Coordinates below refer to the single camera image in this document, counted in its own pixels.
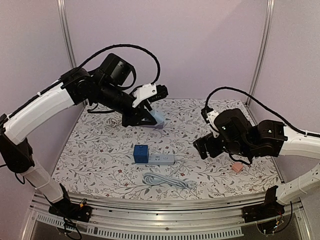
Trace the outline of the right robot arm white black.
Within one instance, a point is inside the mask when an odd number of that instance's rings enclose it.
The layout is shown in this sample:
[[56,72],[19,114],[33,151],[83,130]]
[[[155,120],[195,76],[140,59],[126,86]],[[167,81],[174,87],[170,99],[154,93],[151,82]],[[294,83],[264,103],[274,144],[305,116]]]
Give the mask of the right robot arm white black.
[[[213,94],[221,90],[241,93],[256,102],[266,111],[279,118],[263,120],[252,125],[238,108],[227,109],[221,113],[209,107]],[[201,110],[204,121],[212,132],[193,142],[201,159],[215,158],[222,153],[229,157],[244,157],[244,165],[251,165],[257,157],[298,156],[312,159],[320,158],[319,133],[301,130],[293,126],[279,113],[265,106],[249,93],[230,86],[222,86],[209,93]]]

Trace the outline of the light blue charger plug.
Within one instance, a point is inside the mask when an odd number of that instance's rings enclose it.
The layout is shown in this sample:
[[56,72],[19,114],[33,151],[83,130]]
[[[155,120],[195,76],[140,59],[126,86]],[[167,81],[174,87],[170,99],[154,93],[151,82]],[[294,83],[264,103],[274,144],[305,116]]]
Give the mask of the light blue charger plug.
[[150,111],[150,114],[154,117],[157,124],[163,124],[165,122],[164,116],[159,111],[153,109]]

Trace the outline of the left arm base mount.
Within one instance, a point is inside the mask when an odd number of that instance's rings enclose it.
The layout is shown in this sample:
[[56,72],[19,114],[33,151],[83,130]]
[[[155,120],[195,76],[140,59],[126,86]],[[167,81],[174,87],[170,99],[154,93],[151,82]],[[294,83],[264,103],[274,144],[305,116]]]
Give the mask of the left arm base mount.
[[85,223],[89,222],[92,211],[93,208],[91,206],[73,203],[68,199],[52,203],[48,210],[50,214]]

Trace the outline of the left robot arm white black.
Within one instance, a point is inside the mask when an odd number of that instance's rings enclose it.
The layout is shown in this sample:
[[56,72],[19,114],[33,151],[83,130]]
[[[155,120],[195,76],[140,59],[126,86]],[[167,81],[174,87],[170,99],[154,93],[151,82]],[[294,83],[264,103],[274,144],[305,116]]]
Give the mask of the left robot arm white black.
[[135,68],[123,58],[111,53],[112,49],[142,47],[120,43],[104,47],[98,54],[108,53],[94,70],[85,69],[84,60],[77,67],[61,75],[44,90],[10,114],[0,117],[0,154],[7,168],[28,180],[63,216],[74,213],[65,188],[55,181],[44,167],[33,158],[28,136],[38,127],[61,112],[83,102],[101,104],[122,115],[124,127],[157,124],[150,103],[167,95],[167,89],[156,80],[144,85],[130,85],[127,93],[124,82]]

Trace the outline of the dark blue cube socket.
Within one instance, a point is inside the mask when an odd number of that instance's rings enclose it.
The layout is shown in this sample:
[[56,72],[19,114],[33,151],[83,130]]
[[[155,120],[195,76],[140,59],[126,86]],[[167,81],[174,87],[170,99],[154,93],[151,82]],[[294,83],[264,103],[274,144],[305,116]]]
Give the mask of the dark blue cube socket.
[[147,164],[149,162],[149,147],[148,145],[134,146],[133,158],[136,164]]

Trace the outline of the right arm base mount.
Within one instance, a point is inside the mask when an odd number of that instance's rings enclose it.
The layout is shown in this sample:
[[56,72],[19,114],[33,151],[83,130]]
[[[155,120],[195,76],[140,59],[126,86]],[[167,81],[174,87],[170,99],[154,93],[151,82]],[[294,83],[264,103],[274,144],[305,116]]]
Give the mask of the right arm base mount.
[[249,205],[241,208],[242,218],[245,223],[256,222],[273,218],[285,213],[285,206],[275,200],[260,204]]

